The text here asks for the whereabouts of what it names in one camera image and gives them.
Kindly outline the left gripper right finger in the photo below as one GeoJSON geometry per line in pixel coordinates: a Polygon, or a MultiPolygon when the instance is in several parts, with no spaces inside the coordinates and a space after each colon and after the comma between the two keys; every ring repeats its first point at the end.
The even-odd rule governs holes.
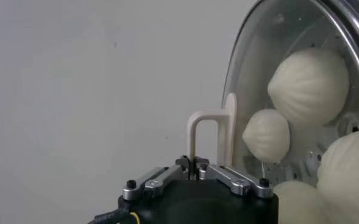
{"type": "Polygon", "coordinates": [[[245,196],[253,192],[259,198],[273,197],[273,189],[268,179],[240,173],[232,166],[210,164],[208,159],[198,156],[194,159],[194,168],[200,180],[218,180],[235,195],[245,196]]]}

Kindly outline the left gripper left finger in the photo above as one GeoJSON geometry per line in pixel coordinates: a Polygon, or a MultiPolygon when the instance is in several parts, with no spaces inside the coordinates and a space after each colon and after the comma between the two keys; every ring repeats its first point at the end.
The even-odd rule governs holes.
{"type": "Polygon", "coordinates": [[[123,187],[123,199],[139,200],[145,192],[153,197],[161,195],[174,180],[190,180],[194,174],[194,162],[183,155],[170,167],[156,167],[136,180],[128,180],[123,187]]]}

